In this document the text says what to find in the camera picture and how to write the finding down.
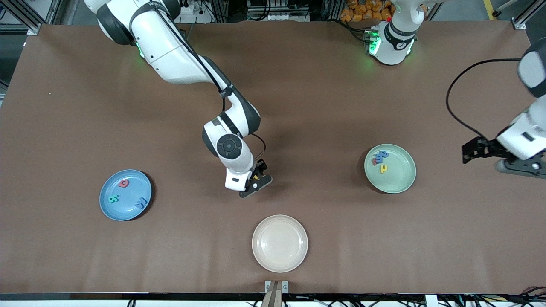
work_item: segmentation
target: plate rim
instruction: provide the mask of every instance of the plate rim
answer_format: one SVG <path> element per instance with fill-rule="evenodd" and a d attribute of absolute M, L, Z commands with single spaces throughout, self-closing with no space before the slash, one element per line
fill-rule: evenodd
<path fill-rule="evenodd" d="M 292 221 L 292 222 L 295 222 L 296 225 L 299 225 L 299 228 L 300 230 L 303 231 L 303 238 L 304 238 L 304 242 L 305 242 L 305 252 L 303 253 L 303 257 L 301 258 L 301 260 L 293 267 L 293 268 L 290 268 L 288 270 L 272 270 L 272 269 L 269 269 L 267 268 L 259 259 L 259 257 L 257 256 L 257 251 L 255 249 L 255 246 L 257 244 L 254 244 L 255 240 L 257 239 L 256 236 L 257 236 L 257 230 L 266 222 L 268 222 L 269 220 L 272 220 L 272 219 L 275 219 L 275 218 L 279 218 L 279 217 L 285 217 L 285 218 L 288 218 L 288 220 Z M 305 260 L 305 258 L 307 257 L 307 252 L 309 250 L 309 237 L 307 236 L 307 231 L 305 230 L 305 227 L 298 221 L 296 220 L 295 218 L 289 216 L 289 215 L 285 215 L 285 214 L 275 214 L 275 215 L 271 215 L 271 216 L 268 216 L 266 217 L 265 219 L 263 219 L 262 221 L 260 221 L 260 223 L 256 226 L 256 228 L 254 229 L 254 233 L 252 234 L 252 241 L 251 241 L 251 245 L 252 245 L 252 253 L 254 254 L 254 258 L 256 259 L 256 261 L 258 261 L 258 264 L 260 264 L 262 266 L 262 268 L 268 270 L 268 271 L 271 271 L 273 273 L 287 273 L 287 272 L 290 272 L 292 270 L 295 270 L 296 268 L 298 268 L 302 262 Z"/>
<path fill-rule="evenodd" d="M 413 167 L 413 178 L 412 178 L 410 184 L 409 184 L 406 188 L 404 188 L 403 190 L 401 190 L 401 191 L 397 191 L 397 192 L 388 192 L 388 191 L 385 191 L 385 190 L 379 188 L 377 185 L 375 185 L 375 184 L 373 183 L 372 180 L 370 180 L 370 176 L 368 175 L 368 172 L 366 171 L 366 162 L 370 159 L 370 157 L 371 157 L 371 155 L 372 155 L 372 152 L 376 151 L 376 149 L 377 149 L 378 147 L 381 147 L 381 146 L 384 146 L 384 145 L 390 145 L 390 146 L 397 147 L 398 149 L 400 149 L 400 150 L 402 150 L 403 152 L 407 153 L 408 156 L 409 156 L 409 158 L 411 159 L 411 163 L 410 163 L 410 164 L 411 164 L 412 167 Z M 415 160 L 413 159 L 412 155 L 411 155 L 407 150 L 405 150 L 404 148 L 402 148 L 402 147 L 400 147 L 400 146 L 398 146 L 398 145 L 396 145 L 396 144 L 391 144 L 391 143 L 383 143 L 383 144 L 379 144 L 379 145 L 376 145 L 376 146 L 372 147 L 372 149 L 370 149 L 370 150 L 368 151 L 368 153 L 366 154 L 366 157 L 364 158 L 364 165 L 363 165 L 363 167 L 364 167 L 364 173 L 366 174 L 366 178 L 368 179 L 368 181 L 369 181 L 376 189 L 380 190 L 381 192 L 388 193 L 388 194 L 398 194 L 398 193 L 402 193 L 402 192 L 407 191 L 410 187 L 413 186 L 413 183 L 415 182 L 415 179 L 416 179 L 416 177 L 417 177 L 417 165 L 415 164 Z"/>
<path fill-rule="evenodd" d="M 150 186 L 150 200 L 148 200 L 148 202 L 146 203 L 146 205 L 144 205 L 144 207 L 141 209 L 141 211 L 140 211 L 137 215 L 135 215 L 135 216 L 133 216 L 133 217 L 131 217 L 131 218 L 129 218 L 129 219 L 115 219 L 115 218 L 109 216 L 108 214 L 106 214 L 106 212 L 104 212 L 103 205 L 102 205 L 102 197 L 101 197 L 101 195 L 102 195 L 102 193 L 103 193 L 103 191 L 104 191 L 104 188 L 106 187 L 106 184 L 108 183 L 108 181 L 109 181 L 110 179 L 112 179 L 113 177 L 115 177 L 115 176 L 116 176 L 117 174 L 119 174 L 119 173 L 131 172 L 131 171 L 136 172 L 136 173 L 140 173 L 140 175 L 142 175 L 142 176 L 146 179 L 146 183 L 148 183 L 148 185 Z M 150 201 L 151 201 L 151 199 L 152 199 L 152 196 L 153 196 L 152 182 L 150 181 L 150 178 L 148 178 L 148 176 L 147 176 L 146 174 L 144 174 L 144 172 L 142 172 L 142 171 L 140 171 L 140 170 L 137 170 L 137 169 L 132 169 L 132 168 L 123 169 L 123 170 L 120 170 L 120 171 L 116 172 L 116 173 L 113 174 L 112 176 L 108 177 L 108 179 L 106 179 L 106 181 L 103 183 L 103 186 L 102 186 L 102 188 L 100 188 L 100 192 L 99 192 L 99 207 L 100 207 L 100 210 L 102 211 L 102 213 L 103 213 L 107 218 L 109 218 L 109 219 L 111 219 L 111 220 L 113 220 L 113 221 L 116 221 L 116 222 L 130 221 L 130 220 L 132 220 L 132 219 L 137 218 L 139 215 L 141 215 L 141 214 L 144 212 L 144 210 L 146 210 L 146 208 L 148 208 L 148 205 L 150 204 Z"/>

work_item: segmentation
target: table surface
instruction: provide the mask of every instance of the table surface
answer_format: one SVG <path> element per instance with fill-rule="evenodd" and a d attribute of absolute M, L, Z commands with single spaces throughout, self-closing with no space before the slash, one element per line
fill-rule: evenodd
<path fill-rule="evenodd" d="M 519 292 L 546 284 L 544 181 L 461 163 L 474 138 L 444 106 L 469 65 L 518 57 L 509 22 L 429 22 L 400 65 L 379 64 L 334 23 L 196 25 L 189 41 L 262 115 L 273 183 L 248 199 L 201 140 L 221 100 L 211 84 L 171 85 L 136 48 L 98 27 L 29 37 L 0 109 L 0 291 Z M 454 111 L 494 137 L 533 98 L 516 63 L 468 72 Z M 261 144 L 248 143 L 256 154 Z M 369 188 L 369 148 L 393 143 L 417 165 L 402 194 Z M 115 222 L 98 206 L 113 173 L 146 172 L 149 211 Z M 299 220 L 297 269 L 275 274 L 251 250 L 258 223 Z"/>

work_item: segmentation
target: white plate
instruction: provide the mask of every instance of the white plate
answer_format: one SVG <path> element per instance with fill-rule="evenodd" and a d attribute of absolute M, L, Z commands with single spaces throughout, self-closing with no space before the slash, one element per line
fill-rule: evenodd
<path fill-rule="evenodd" d="M 307 254 L 307 233 L 293 217 L 272 215 L 252 235 L 252 252 L 258 263 L 274 273 L 297 268 Z"/>

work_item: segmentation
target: blue plate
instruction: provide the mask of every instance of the blue plate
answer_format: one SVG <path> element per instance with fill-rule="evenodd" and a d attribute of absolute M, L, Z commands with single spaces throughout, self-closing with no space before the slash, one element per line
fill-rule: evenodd
<path fill-rule="evenodd" d="M 128 221 L 139 216 L 152 198 L 152 184 L 136 169 L 115 173 L 100 190 L 100 209 L 114 221 Z"/>

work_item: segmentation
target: yellow tape line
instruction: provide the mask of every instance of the yellow tape line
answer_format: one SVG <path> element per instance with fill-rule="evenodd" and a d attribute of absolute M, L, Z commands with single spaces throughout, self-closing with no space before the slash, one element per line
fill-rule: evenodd
<path fill-rule="evenodd" d="M 496 20 L 496 18 L 493 17 L 493 5 L 491 4 L 491 0 L 483 0 L 483 4 L 485 5 L 489 20 Z"/>

